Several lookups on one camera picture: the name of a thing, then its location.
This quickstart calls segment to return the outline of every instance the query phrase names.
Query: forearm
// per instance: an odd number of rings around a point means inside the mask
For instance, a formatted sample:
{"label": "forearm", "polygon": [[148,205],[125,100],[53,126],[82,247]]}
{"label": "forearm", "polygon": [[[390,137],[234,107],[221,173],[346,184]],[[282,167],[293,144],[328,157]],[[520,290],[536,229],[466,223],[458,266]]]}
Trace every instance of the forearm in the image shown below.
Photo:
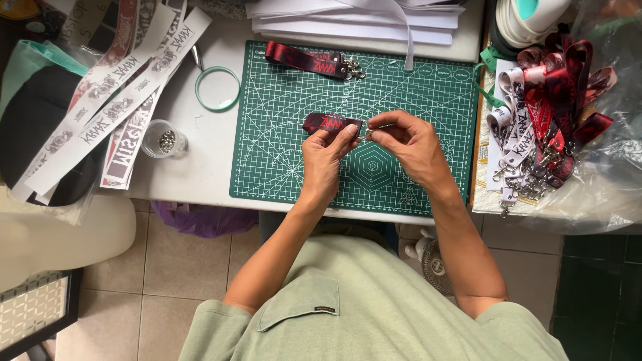
{"label": "forearm", "polygon": [[319,202],[299,198],[276,232],[238,272],[223,303],[254,314],[274,296],[324,210]]}
{"label": "forearm", "polygon": [[439,182],[437,188],[425,188],[455,298],[465,313],[476,318],[488,306],[508,299],[506,284],[452,177]]}

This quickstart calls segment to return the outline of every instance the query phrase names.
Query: desk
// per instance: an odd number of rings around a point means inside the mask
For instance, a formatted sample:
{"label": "desk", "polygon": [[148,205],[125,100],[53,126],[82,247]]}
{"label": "desk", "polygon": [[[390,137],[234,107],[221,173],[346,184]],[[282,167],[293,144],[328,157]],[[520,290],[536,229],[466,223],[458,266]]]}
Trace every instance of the desk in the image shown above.
{"label": "desk", "polygon": [[[483,4],[483,0],[471,0],[470,3]],[[457,31],[461,33],[459,36],[466,35],[467,39],[473,37],[479,39],[482,30],[482,11],[479,10],[477,14],[470,12],[470,14],[477,15],[479,18],[476,35],[469,25]],[[468,21],[462,18],[460,24],[463,25]],[[240,76],[243,72],[245,41],[248,39],[264,40],[252,33],[251,23],[248,21],[216,18],[198,41],[204,66],[225,66]],[[432,57],[437,55],[419,52],[415,54]],[[194,94],[194,84],[199,73],[200,70],[195,66],[191,56],[186,57],[163,91],[153,116],[153,119],[172,122],[185,133],[188,141],[186,154],[180,159],[152,159],[140,152],[134,166],[130,189],[125,191],[125,195],[132,198],[213,206],[289,211],[292,207],[290,203],[230,197],[229,185],[238,105],[223,113],[205,110]],[[221,84],[218,88],[226,89],[232,86],[235,87],[236,84],[233,84],[233,79],[229,78],[229,83]],[[329,208],[325,215],[407,224],[433,223],[432,218],[427,217],[351,209]]]}

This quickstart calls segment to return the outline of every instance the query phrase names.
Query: green cutting mat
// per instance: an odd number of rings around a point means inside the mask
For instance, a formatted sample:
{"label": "green cutting mat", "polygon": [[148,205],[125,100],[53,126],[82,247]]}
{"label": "green cutting mat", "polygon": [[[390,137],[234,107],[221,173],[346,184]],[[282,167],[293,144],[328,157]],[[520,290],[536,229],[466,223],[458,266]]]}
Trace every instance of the green cutting mat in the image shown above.
{"label": "green cutting mat", "polygon": [[[265,60],[265,45],[248,41],[245,46],[230,196],[297,200],[303,182],[301,143],[307,138],[301,125],[309,113],[369,119],[403,109],[434,125],[465,197],[477,109],[473,64],[416,58],[413,71],[407,72],[404,57],[341,50],[358,59],[367,74],[344,82],[271,64]],[[374,143],[364,141],[348,154],[339,178],[331,207],[432,215],[424,190]]]}

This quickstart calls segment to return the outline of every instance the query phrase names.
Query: hand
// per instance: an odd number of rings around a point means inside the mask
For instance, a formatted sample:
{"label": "hand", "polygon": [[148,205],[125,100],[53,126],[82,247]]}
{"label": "hand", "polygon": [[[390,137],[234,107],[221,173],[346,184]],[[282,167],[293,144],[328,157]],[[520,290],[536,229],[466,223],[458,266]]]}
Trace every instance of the hand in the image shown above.
{"label": "hand", "polygon": [[317,130],[303,142],[303,187],[299,199],[309,199],[325,209],[339,190],[339,161],[355,149],[357,126],[338,134]]}
{"label": "hand", "polygon": [[455,183],[433,125],[395,110],[381,113],[368,121],[373,140],[394,154],[404,171],[426,191]]}

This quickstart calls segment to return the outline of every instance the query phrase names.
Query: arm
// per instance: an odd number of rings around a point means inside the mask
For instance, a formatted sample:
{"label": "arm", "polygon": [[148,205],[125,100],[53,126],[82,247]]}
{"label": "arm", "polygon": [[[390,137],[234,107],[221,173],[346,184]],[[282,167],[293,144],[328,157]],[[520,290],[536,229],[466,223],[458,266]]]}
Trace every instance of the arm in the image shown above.
{"label": "arm", "polygon": [[393,153],[426,190],[459,307],[475,319],[490,305],[507,301],[504,279],[466,211],[433,126],[401,110],[382,113],[368,126],[376,129],[372,140]]}
{"label": "arm", "polygon": [[303,243],[339,189],[339,161],[355,149],[356,126],[337,136],[319,130],[303,142],[303,187],[274,234],[243,265],[223,303],[255,314],[279,289]]}

